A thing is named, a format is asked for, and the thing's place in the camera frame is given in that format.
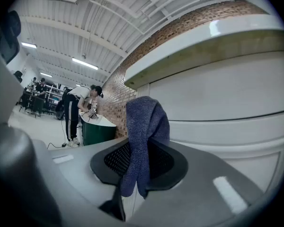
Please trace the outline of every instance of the ceiling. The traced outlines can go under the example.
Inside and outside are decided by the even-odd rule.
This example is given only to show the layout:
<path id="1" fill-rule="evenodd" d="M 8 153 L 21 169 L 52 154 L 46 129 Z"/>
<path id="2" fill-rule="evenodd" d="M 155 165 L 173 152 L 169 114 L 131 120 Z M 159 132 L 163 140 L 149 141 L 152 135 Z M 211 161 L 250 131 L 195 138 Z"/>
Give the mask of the ceiling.
<path id="1" fill-rule="evenodd" d="M 140 43 L 179 16 L 217 0 L 16 0 L 19 42 L 39 72 L 68 86 L 102 85 Z M 76 58 L 94 70 L 72 62 Z"/>

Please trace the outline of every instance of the white sneaker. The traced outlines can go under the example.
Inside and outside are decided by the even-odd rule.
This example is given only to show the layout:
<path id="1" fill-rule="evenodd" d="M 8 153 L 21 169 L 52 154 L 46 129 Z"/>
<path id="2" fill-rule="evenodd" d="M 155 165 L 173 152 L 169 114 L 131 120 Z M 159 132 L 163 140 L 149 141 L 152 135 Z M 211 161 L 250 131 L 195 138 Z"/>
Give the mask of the white sneaker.
<path id="1" fill-rule="evenodd" d="M 74 141 L 68 142 L 67 146 L 72 147 L 72 148 L 78 147 L 78 145 Z"/>
<path id="2" fill-rule="evenodd" d="M 80 144 L 80 141 L 78 140 L 78 138 L 73 138 L 72 141 L 74 141 L 74 143 L 76 143 L 77 145 Z"/>

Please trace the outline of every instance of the ceiling light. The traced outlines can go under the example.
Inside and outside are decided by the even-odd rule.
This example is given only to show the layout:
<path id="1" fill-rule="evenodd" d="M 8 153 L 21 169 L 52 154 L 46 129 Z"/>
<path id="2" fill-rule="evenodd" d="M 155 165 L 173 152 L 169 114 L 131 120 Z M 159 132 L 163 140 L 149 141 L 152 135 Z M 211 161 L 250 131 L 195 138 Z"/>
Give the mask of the ceiling light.
<path id="1" fill-rule="evenodd" d="M 79 64 L 81 64 L 81 65 L 84 65 L 84 66 L 91 67 L 92 69 L 98 70 L 98 67 L 93 66 L 93 65 L 88 64 L 88 63 L 83 62 L 83 61 L 79 61 L 79 60 L 77 60 L 77 59 L 75 59 L 75 58 L 72 58 L 72 61 L 74 61 L 74 62 L 76 62 L 76 63 L 79 63 Z"/>
<path id="2" fill-rule="evenodd" d="M 25 42 L 21 42 L 21 44 L 23 46 L 27 46 L 27 47 L 31 47 L 31 48 L 37 49 L 37 46 L 35 44 L 30 44 L 30 43 L 25 43 Z"/>
<path id="3" fill-rule="evenodd" d="M 52 78 L 52 76 L 51 76 L 51 75 L 47 75 L 47 74 L 42 73 L 42 72 L 40 72 L 40 74 L 41 74 L 41 75 L 45 75 L 45 76 L 48 76 L 48 77 Z"/>

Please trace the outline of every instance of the gray floor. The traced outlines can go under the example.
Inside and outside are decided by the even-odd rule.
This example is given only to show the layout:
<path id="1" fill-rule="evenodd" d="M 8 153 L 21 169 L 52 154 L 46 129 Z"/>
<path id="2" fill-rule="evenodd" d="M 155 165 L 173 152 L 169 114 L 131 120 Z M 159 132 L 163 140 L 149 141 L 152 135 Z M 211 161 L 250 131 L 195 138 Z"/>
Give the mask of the gray floor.
<path id="1" fill-rule="evenodd" d="M 19 112 L 20 106 L 15 106 L 9 118 L 9 125 L 15 128 L 22 129 L 34 140 L 42 140 L 46 147 L 49 143 L 60 147 L 64 142 L 68 142 L 65 131 L 65 121 L 60 121 L 54 115 L 42 114 L 41 117 L 36 117 L 30 113 L 25 113 L 22 109 Z M 80 139 L 80 129 L 77 129 L 77 136 Z M 52 144 L 49 150 L 56 150 Z"/>

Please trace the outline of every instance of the red brick wall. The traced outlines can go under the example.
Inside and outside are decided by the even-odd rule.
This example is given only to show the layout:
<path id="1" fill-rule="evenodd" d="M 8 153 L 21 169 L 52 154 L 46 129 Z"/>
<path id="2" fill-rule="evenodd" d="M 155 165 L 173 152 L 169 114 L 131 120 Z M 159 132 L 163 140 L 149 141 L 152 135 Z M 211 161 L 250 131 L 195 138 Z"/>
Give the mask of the red brick wall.
<path id="1" fill-rule="evenodd" d="M 125 72 L 131 65 L 167 40 L 199 25 L 226 17 L 265 13 L 249 2 L 235 0 L 205 6 L 172 21 L 139 45 L 114 71 L 103 85 L 104 98 L 98 102 L 98 113 L 117 125 L 116 138 L 126 136 L 126 102 L 136 97 L 136 92 L 124 85 Z"/>

